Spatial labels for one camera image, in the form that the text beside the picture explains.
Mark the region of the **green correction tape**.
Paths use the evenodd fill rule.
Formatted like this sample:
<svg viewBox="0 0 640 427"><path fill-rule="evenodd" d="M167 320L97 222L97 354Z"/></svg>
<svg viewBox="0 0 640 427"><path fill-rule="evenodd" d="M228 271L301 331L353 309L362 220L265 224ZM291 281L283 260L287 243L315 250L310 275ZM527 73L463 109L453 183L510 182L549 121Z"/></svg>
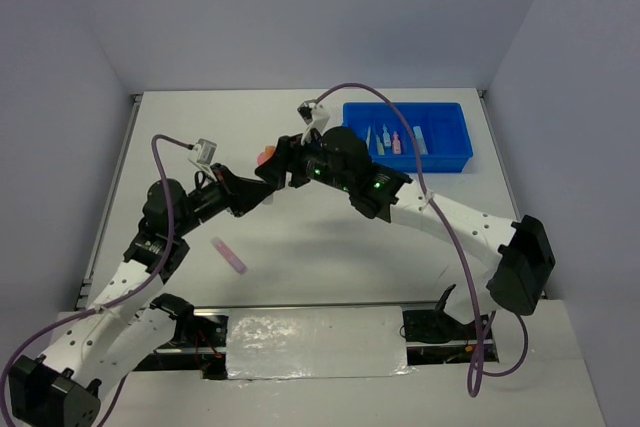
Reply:
<svg viewBox="0 0 640 427"><path fill-rule="evenodd" d="M375 140L376 140L376 151L377 151L377 155L378 156L383 156L386 154L386 151L388 148L386 148L383 145L383 137L382 137L382 132L381 133L376 133L375 136Z"/></svg>

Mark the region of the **pink correction tape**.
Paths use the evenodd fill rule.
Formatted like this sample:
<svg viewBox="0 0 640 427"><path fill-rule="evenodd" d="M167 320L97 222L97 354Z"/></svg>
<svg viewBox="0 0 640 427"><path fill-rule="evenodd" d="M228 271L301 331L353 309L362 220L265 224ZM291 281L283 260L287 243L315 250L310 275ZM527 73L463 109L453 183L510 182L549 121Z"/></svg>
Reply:
<svg viewBox="0 0 640 427"><path fill-rule="evenodd" d="M399 133L394 131L392 135L392 152L395 155L399 155L402 153L402 144L400 141Z"/></svg>

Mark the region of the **pink purple highlighter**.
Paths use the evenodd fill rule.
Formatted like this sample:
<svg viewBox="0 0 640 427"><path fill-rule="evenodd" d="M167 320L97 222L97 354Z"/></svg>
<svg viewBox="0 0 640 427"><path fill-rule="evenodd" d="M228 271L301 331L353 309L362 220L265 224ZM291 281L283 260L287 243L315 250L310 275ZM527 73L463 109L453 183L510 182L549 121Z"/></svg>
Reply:
<svg viewBox="0 0 640 427"><path fill-rule="evenodd" d="M247 272L247 265L221 238L214 237L211 240L211 244L234 271L236 271L240 275L243 275Z"/></svg>

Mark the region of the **light blue eraser stick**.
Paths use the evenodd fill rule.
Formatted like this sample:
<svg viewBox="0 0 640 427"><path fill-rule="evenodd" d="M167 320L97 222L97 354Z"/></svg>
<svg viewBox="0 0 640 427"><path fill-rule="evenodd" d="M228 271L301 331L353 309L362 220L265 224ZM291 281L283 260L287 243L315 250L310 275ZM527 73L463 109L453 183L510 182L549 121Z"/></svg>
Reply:
<svg viewBox="0 0 640 427"><path fill-rule="evenodd" d="M419 152L421 156L426 156L429 154L429 150L427 147L426 140L424 138L424 133L420 125L415 125L412 127L412 131L416 142L418 144Z"/></svg>

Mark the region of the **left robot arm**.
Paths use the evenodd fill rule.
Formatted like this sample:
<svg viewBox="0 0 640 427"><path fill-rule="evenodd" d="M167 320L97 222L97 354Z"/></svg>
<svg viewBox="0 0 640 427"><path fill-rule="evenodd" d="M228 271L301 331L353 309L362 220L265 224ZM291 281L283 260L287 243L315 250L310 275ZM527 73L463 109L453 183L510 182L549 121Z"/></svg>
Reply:
<svg viewBox="0 0 640 427"><path fill-rule="evenodd" d="M221 164L208 178L191 192L167 177L150 186L138 231L94 302L54 322L63 334L36 357L22 348L10 357L1 375L7 423L90 426L104 399L152 350L193 339L193 305L163 290L189 251L186 235L223 211L240 217L274 191Z"/></svg>

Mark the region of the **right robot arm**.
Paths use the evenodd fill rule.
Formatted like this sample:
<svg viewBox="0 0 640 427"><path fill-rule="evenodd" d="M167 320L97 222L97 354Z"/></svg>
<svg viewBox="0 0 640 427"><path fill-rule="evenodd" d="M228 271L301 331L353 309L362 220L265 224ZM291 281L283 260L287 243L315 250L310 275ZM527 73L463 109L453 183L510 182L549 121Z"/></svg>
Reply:
<svg viewBox="0 0 640 427"><path fill-rule="evenodd" d="M364 217L426 233L477 259L483 274L472 286L448 287L436 304L435 327L446 338L460 336L477 315L532 315L555 266L537 218L495 217L423 190L407 174L374 162L348 127L309 140L283 136L255 173L277 190L316 181L344 191Z"/></svg>

